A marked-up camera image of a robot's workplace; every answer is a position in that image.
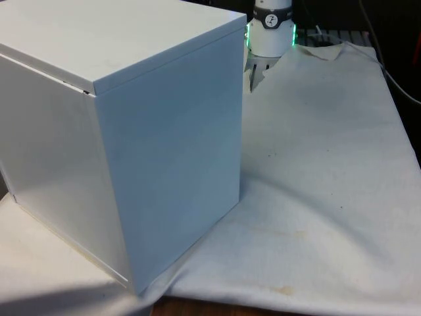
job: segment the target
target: box side panel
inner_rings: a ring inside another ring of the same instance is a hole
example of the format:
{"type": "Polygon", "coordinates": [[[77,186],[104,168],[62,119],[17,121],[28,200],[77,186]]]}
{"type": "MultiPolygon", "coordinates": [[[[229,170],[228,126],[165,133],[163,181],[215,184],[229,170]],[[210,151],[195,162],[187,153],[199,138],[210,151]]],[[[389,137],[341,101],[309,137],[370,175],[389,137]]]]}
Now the box side panel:
{"type": "Polygon", "coordinates": [[[243,30],[97,97],[137,292],[239,198],[243,30]]]}
{"type": "Polygon", "coordinates": [[[0,166],[17,202],[127,282],[95,98],[0,55],[0,166]]]}

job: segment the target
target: box lid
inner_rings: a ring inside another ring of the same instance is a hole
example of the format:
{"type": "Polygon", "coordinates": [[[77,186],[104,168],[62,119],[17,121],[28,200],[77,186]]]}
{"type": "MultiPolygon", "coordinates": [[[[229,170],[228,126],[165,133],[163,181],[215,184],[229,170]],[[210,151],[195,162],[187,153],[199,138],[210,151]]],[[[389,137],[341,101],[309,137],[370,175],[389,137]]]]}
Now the box lid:
{"type": "Polygon", "coordinates": [[[0,54],[99,95],[245,23],[180,0],[4,0],[0,54]]]}

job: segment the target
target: white cloth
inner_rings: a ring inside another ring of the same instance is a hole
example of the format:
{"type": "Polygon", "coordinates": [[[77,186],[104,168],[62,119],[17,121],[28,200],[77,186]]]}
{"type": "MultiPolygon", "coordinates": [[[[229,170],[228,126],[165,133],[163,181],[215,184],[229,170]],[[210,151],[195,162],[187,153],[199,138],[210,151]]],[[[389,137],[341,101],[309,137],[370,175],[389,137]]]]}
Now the white cloth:
{"type": "Polygon", "coordinates": [[[379,66],[350,47],[334,61],[292,49],[264,76],[243,102],[240,203],[140,299],[7,196],[0,313],[1,302],[16,308],[21,297],[82,287],[87,302],[68,314],[116,315],[168,294],[309,314],[421,315],[421,174],[379,66]]]}

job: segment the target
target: dark background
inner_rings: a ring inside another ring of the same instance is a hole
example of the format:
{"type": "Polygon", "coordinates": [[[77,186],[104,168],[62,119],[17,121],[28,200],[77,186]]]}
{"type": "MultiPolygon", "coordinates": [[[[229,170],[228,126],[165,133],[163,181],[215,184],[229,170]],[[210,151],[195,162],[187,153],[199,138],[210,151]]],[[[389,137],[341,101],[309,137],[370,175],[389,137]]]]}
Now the dark background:
{"type": "MultiPolygon", "coordinates": [[[[249,20],[254,3],[254,0],[189,1],[245,12],[249,20]]],[[[364,0],[363,2],[377,33],[386,69],[409,94],[421,99],[421,57],[417,65],[412,64],[416,41],[421,31],[421,0],[364,0]]],[[[305,0],[305,3],[321,29],[368,30],[357,0],[305,0]]],[[[303,9],[301,0],[293,0],[293,10],[293,19],[298,28],[314,28],[303,9]]],[[[421,163],[421,137],[418,136],[421,107],[405,99],[391,84],[389,89],[417,154],[418,162],[421,163]]],[[[0,177],[0,197],[5,192],[6,186],[0,177]]]]}

